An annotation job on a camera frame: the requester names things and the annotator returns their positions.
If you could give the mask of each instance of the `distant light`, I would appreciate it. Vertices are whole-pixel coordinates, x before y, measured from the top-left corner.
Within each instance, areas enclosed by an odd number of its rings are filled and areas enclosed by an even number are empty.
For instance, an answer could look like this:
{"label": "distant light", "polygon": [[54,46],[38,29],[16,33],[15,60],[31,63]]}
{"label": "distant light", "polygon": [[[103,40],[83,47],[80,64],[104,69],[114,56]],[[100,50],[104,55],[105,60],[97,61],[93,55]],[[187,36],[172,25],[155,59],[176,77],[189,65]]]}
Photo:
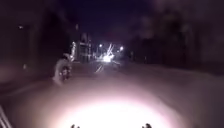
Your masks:
{"label": "distant light", "polygon": [[123,50],[124,50],[124,47],[123,47],[123,46],[121,46],[121,47],[120,47],[120,51],[123,51]]}
{"label": "distant light", "polygon": [[23,26],[20,25],[20,26],[19,26],[19,29],[23,29]]}
{"label": "distant light", "polygon": [[111,57],[110,56],[104,56],[103,61],[109,63],[109,62],[111,62]]}

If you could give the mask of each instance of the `dark sky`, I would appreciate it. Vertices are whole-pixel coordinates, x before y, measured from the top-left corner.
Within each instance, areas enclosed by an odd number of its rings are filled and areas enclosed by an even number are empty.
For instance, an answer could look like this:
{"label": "dark sky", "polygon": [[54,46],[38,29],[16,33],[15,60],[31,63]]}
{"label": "dark sky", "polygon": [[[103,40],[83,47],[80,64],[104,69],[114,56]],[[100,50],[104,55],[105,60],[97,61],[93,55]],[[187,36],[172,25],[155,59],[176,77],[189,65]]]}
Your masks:
{"label": "dark sky", "polygon": [[93,39],[120,42],[130,38],[130,24],[152,10],[150,0],[63,0],[63,6]]}

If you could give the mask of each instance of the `road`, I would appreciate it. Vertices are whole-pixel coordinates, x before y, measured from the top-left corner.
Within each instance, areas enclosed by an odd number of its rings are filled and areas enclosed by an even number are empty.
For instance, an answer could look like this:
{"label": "road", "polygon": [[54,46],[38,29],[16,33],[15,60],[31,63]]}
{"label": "road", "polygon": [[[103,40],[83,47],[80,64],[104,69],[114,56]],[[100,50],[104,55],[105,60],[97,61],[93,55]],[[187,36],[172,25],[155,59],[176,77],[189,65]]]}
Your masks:
{"label": "road", "polygon": [[[222,76],[128,64],[120,70],[106,70],[98,75],[83,71],[63,87],[56,86],[50,78],[24,87],[26,89],[14,91],[2,100],[2,106],[15,128],[64,128],[72,123],[83,128],[90,124],[91,127],[101,127],[110,123],[111,126],[107,127],[112,128],[118,121],[116,118],[128,123],[116,127],[141,127],[140,123],[144,125],[143,122],[147,121],[154,128],[224,127]],[[119,105],[104,110],[108,105],[103,103]],[[92,113],[92,108],[86,107],[94,104],[101,108],[100,112]],[[121,106],[127,109],[119,109],[119,114],[126,110],[136,113],[131,114],[132,118],[130,115],[116,115],[113,109]],[[116,113],[112,114],[116,117],[101,115],[101,112],[108,111]],[[102,121],[98,115],[104,116],[104,120],[109,118],[109,121]]]}

